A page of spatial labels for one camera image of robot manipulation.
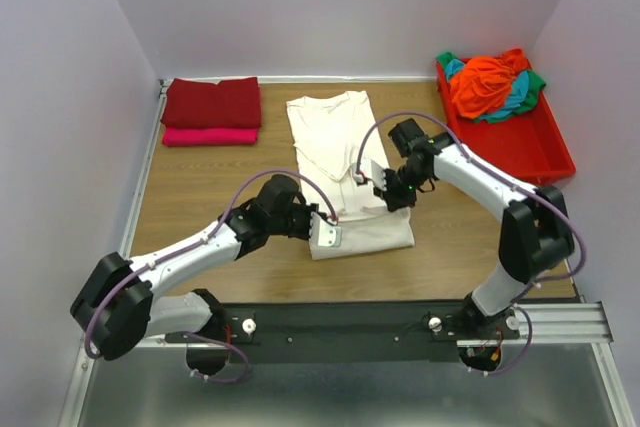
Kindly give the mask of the white t-shirt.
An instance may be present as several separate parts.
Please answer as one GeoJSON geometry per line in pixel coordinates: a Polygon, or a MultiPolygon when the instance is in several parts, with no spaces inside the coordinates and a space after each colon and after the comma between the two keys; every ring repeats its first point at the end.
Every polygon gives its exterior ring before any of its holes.
{"type": "Polygon", "coordinates": [[[342,229],[337,247],[310,244],[311,258],[319,261],[414,246],[410,210],[388,211],[370,185],[358,186],[352,177],[363,140],[367,141],[363,160],[389,166],[379,133],[366,134],[375,123],[367,93],[300,97],[286,102],[286,112],[298,172],[326,194],[342,229]]]}

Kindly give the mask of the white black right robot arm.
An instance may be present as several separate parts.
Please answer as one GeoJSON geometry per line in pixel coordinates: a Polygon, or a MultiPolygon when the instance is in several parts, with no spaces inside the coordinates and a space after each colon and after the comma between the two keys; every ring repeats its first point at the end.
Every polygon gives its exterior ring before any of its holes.
{"type": "Polygon", "coordinates": [[[563,194],[515,179],[481,159],[449,132],[428,136],[412,118],[389,137],[405,162],[398,169],[358,158],[354,180],[372,183],[389,211],[415,205],[425,185],[446,182],[478,202],[501,223],[497,264],[469,293],[449,322],[456,332],[480,339],[512,303],[542,281],[545,272],[575,251],[563,194]]]}

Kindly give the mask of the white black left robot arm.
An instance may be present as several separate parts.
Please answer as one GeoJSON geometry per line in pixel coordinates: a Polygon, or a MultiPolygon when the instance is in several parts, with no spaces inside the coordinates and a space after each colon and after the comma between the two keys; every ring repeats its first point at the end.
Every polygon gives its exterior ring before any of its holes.
{"type": "Polygon", "coordinates": [[[114,360],[132,350],[148,333],[153,306],[181,282],[264,247],[272,236],[308,241],[313,228],[337,221],[326,196],[312,203],[302,194],[304,176],[268,174],[257,196],[232,200],[195,234],[141,256],[112,252],[98,261],[70,308],[89,358],[114,360]]]}

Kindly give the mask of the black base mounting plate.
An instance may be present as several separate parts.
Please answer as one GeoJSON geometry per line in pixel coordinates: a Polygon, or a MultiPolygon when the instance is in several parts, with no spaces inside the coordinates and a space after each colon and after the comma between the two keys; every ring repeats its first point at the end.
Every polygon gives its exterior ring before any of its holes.
{"type": "Polygon", "coordinates": [[[251,364],[456,362],[466,345],[489,347],[520,337],[506,319],[478,324],[462,301],[228,303],[232,344],[251,364]]]}

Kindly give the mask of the dark red folded t-shirt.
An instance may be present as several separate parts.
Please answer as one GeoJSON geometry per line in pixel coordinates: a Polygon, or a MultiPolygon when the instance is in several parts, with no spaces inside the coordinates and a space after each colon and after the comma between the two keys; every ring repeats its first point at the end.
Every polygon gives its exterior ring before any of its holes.
{"type": "Polygon", "coordinates": [[[218,83],[174,79],[161,122],[177,129],[259,129],[261,92],[256,77],[218,83]]]}

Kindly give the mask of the red plastic bin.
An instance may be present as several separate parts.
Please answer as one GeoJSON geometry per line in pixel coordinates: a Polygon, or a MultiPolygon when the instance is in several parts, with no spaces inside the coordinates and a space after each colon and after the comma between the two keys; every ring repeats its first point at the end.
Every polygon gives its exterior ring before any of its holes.
{"type": "Polygon", "coordinates": [[[445,70],[435,63],[447,125],[473,152],[522,181],[546,185],[570,178],[576,167],[543,92],[532,110],[499,123],[458,114],[445,70]]]}

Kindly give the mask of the pink folded t-shirt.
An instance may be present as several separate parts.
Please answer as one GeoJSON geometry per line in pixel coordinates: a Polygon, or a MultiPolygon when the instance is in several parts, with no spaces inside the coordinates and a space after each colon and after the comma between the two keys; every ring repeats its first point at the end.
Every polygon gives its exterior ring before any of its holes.
{"type": "Polygon", "coordinates": [[[253,145],[257,142],[258,136],[258,129],[167,127],[162,137],[162,144],[167,147],[253,145]]]}

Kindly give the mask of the aluminium left side rail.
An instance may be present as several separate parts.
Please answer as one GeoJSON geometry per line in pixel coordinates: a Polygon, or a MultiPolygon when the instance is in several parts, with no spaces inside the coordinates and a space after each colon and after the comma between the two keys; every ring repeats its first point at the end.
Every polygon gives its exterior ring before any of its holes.
{"type": "Polygon", "coordinates": [[[153,155],[161,127],[161,117],[166,106],[166,91],[171,79],[159,79],[156,104],[149,118],[148,126],[143,129],[142,143],[133,163],[131,180],[127,184],[118,213],[108,253],[117,252],[122,258],[130,257],[133,239],[140,215],[145,189],[151,169],[153,155]]]}

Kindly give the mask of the aluminium frame rail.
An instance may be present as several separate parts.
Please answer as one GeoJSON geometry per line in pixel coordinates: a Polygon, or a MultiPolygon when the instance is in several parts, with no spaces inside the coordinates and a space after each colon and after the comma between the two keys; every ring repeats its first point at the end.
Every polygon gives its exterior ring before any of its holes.
{"type": "MultiPolygon", "coordinates": [[[[144,338],[189,332],[223,340],[231,338],[223,304],[191,293],[160,299],[152,308],[151,323],[144,338]]],[[[506,319],[520,337],[540,343],[608,343],[610,328],[599,304],[525,304],[510,307],[506,319]]]]}

